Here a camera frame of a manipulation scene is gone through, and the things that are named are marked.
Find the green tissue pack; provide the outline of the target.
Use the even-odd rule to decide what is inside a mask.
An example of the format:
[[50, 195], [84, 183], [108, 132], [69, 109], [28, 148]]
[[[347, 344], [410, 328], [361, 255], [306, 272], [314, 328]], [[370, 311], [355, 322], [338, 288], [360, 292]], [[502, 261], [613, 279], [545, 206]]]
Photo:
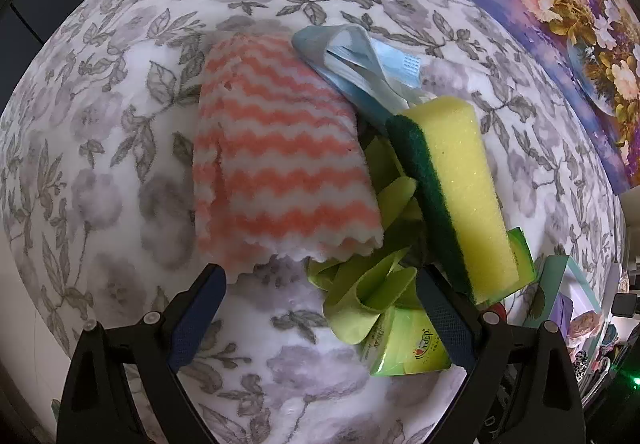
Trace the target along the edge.
[[514, 227], [508, 231], [508, 238], [518, 272], [518, 279], [511, 286], [511, 291], [515, 292], [535, 282], [537, 271], [524, 231], [520, 227]]
[[392, 307], [380, 316], [361, 346], [373, 377], [440, 372], [451, 360], [431, 320], [420, 309]]

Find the yellow green sponge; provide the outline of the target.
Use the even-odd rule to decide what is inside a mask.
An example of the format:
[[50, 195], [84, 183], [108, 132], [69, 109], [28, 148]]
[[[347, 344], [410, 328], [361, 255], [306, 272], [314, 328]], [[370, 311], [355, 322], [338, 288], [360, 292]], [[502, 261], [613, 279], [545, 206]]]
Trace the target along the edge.
[[472, 104], [442, 96], [390, 117], [387, 138], [431, 233], [430, 249], [454, 290], [496, 302], [518, 282]]

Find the pink striped cloth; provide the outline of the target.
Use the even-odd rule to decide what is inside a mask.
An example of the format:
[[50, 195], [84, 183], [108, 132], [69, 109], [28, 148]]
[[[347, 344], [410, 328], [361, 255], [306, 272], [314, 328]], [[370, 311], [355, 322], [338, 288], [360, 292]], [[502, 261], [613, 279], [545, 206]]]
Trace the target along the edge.
[[343, 262], [382, 245], [355, 110], [285, 36], [233, 34], [206, 56], [193, 180], [196, 246], [228, 282], [273, 256]]

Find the flower bouquet painting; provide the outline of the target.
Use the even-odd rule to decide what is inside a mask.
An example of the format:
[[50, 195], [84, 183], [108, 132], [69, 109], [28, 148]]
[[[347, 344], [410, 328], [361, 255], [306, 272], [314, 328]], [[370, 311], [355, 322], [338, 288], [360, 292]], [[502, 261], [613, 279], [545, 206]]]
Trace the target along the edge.
[[472, 0], [555, 81], [616, 193], [639, 184], [639, 19], [628, 0]]

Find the leopard print scrunchie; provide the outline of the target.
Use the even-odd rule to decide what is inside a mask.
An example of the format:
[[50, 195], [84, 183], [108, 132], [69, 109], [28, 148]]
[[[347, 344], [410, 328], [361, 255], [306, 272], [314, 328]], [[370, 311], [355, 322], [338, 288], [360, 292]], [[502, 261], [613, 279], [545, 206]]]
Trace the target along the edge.
[[589, 369], [590, 357], [589, 355], [583, 351], [577, 351], [573, 356], [572, 364], [574, 369], [574, 374], [578, 383], [582, 383], [582, 380], [585, 379]]

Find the teal and white tray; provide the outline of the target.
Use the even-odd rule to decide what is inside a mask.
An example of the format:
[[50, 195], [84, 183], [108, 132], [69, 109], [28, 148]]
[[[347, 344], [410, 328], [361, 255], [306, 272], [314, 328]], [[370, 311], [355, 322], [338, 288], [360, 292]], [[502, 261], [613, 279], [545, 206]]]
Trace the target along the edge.
[[597, 317], [601, 315], [600, 303], [586, 275], [568, 255], [547, 256], [523, 326], [538, 328], [550, 320], [567, 339], [570, 323], [586, 313], [593, 313]]

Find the blue face mask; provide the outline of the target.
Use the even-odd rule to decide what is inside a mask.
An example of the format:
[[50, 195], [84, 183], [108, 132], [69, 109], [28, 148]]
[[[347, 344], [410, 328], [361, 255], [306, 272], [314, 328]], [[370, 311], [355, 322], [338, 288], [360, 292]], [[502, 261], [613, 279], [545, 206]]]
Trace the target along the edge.
[[358, 24], [307, 26], [292, 36], [292, 46], [381, 133], [388, 118], [425, 100], [421, 59], [375, 40]]

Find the floral patterned blanket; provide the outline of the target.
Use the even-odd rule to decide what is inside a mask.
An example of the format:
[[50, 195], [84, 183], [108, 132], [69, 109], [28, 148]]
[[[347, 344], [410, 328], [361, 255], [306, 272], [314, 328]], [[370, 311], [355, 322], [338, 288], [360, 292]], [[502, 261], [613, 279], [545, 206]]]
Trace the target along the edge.
[[[194, 179], [206, 152], [245, 198], [346, 189], [349, 104], [259, 99], [239, 137], [198, 131], [207, 56], [234, 40], [356, 24], [421, 57], [428, 96], [475, 109], [506, 225], [537, 263], [569, 255], [603, 297], [625, 226], [596, 149], [555, 81], [472, 0], [85, 0], [50, 36], [1, 117], [1, 231], [58, 349], [138, 321], [203, 268]], [[299, 160], [314, 164], [297, 170]]]

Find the black power adapter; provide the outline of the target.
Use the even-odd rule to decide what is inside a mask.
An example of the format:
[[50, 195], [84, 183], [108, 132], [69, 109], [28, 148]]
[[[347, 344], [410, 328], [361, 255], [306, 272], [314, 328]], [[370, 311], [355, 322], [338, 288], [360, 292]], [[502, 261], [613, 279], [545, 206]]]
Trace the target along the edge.
[[614, 317], [632, 318], [640, 313], [640, 297], [634, 293], [616, 293], [611, 307]]

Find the pink floral scrunchie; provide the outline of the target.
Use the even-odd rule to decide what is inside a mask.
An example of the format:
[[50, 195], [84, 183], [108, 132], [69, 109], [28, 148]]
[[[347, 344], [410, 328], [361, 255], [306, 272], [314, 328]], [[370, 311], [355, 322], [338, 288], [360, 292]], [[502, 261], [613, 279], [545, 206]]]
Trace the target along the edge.
[[593, 337], [601, 328], [601, 315], [588, 311], [575, 317], [568, 326], [566, 345], [569, 349], [578, 348]]

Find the lime green cloth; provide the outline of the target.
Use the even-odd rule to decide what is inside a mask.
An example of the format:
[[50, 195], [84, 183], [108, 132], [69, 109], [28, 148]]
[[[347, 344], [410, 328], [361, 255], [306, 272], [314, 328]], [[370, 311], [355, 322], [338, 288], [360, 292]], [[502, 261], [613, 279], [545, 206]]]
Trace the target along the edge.
[[323, 316], [333, 333], [347, 344], [362, 342], [392, 306], [416, 307], [414, 292], [420, 256], [423, 217], [416, 181], [405, 175], [383, 137], [375, 137], [364, 149], [383, 226], [383, 244], [367, 256], [354, 255], [345, 262], [311, 261], [307, 277], [326, 293]]

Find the red tape roll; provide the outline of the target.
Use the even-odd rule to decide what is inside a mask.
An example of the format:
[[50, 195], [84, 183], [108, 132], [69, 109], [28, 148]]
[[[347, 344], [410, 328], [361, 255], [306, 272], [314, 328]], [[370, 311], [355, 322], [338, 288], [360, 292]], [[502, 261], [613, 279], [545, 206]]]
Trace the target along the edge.
[[488, 309], [490, 312], [494, 312], [495, 314], [497, 314], [498, 317], [503, 321], [503, 323], [506, 322], [506, 309], [504, 308], [502, 303], [495, 303], [493, 305], [490, 305]]

